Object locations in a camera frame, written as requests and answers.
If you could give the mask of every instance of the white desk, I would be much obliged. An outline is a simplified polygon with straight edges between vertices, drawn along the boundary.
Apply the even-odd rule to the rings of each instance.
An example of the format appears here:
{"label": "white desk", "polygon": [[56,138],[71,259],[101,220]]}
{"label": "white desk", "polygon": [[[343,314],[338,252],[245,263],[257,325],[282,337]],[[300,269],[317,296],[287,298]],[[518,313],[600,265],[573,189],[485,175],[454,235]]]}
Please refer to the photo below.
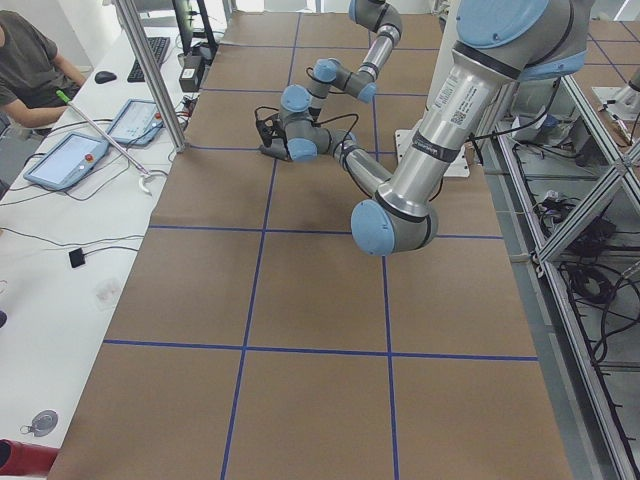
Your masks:
{"label": "white desk", "polygon": [[[147,35],[172,38],[161,71],[172,102],[177,105],[184,96],[178,83],[179,51],[173,41],[177,30],[153,28],[147,29]],[[99,119],[113,118],[129,98],[152,99],[146,83],[126,81],[133,60],[123,33],[95,69],[113,71],[118,79],[98,85],[93,77],[89,78],[74,103],[91,118]],[[68,110],[56,126],[80,120]],[[70,131],[73,128],[53,132],[39,151],[47,151]],[[98,136],[90,127],[77,131]],[[165,130],[146,148],[130,150],[148,169],[165,172],[171,167],[169,157],[173,157],[173,151]],[[110,149],[96,168],[113,163],[85,178],[71,193],[84,198],[123,170],[126,160],[116,157],[115,149]],[[147,184],[152,195],[146,195],[138,188],[138,179],[137,170],[131,166],[85,202],[53,193],[9,205],[44,193],[37,187],[10,191],[0,203],[0,227],[59,243],[144,235],[165,180],[153,177]],[[20,176],[12,188],[25,185],[28,183]],[[109,245],[138,248],[140,243],[138,238],[95,244],[84,250]],[[110,249],[88,256],[86,265],[72,269],[68,252],[74,248],[55,247],[6,231],[0,236],[0,280],[7,282],[0,294],[0,309],[8,315],[6,325],[0,328],[0,438],[53,447],[62,444],[136,255],[129,250]],[[111,297],[100,301],[99,290],[111,291]],[[56,429],[41,438],[22,435],[20,427],[29,425],[34,415],[46,409],[59,414]]]}

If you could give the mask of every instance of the black box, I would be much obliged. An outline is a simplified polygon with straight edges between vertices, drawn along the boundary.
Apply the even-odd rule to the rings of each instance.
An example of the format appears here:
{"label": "black box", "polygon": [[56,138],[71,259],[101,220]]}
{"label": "black box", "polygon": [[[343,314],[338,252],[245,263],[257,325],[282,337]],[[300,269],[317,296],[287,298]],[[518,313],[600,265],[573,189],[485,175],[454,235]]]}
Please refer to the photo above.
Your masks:
{"label": "black box", "polygon": [[204,76],[204,59],[200,55],[189,54],[184,57],[184,66],[180,73],[180,88],[183,92],[197,92]]}

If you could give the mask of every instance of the computer mouse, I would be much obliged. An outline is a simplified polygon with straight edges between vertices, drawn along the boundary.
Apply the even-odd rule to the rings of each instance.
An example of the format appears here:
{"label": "computer mouse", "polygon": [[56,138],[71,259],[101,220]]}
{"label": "computer mouse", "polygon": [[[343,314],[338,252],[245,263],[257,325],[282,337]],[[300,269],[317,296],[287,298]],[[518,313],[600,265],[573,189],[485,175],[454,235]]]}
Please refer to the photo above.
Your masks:
{"label": "computer mouse", "polygon": [[107,83],[110,82],[112,80],[115,80],[117,77],[117,75],[113,72],[107,72],[106,70],[101,70],[99,72],[96,73],[95,77],[93,77],[93,79],[96,81],[96,83]]}

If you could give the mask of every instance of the red cup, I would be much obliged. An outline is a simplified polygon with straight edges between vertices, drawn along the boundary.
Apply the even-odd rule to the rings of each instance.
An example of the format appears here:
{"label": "red cup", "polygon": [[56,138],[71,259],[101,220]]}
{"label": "red cup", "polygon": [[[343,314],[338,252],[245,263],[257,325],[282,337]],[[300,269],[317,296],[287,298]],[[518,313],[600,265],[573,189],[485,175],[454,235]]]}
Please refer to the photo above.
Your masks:
{"label": "red cup", "polygon": [[0,475],[46,477],[57,456],[57,448],[0,440]]}

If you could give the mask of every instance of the keyboard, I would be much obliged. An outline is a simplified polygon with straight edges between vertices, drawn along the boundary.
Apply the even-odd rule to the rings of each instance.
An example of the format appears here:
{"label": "keyboard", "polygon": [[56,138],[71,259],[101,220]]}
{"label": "keyboard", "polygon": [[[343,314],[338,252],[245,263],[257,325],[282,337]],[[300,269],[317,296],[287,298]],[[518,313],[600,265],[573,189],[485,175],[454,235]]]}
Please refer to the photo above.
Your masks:
{"label": "keyboard", "polygon": [[[149,40],[149,46],[151,47],[151,51],[153,52],[153,56],[155,57],[158,66],[162,65],[164,56],[167,53],[169,44],[171,43],[171,38],[149,37],[147,40]],[[144,73],[142,72],[142,67],[140,67],[138,60],[133,62],[133,67],[131,67],[131,71],[127,77],[127,82],[144,82]]]}

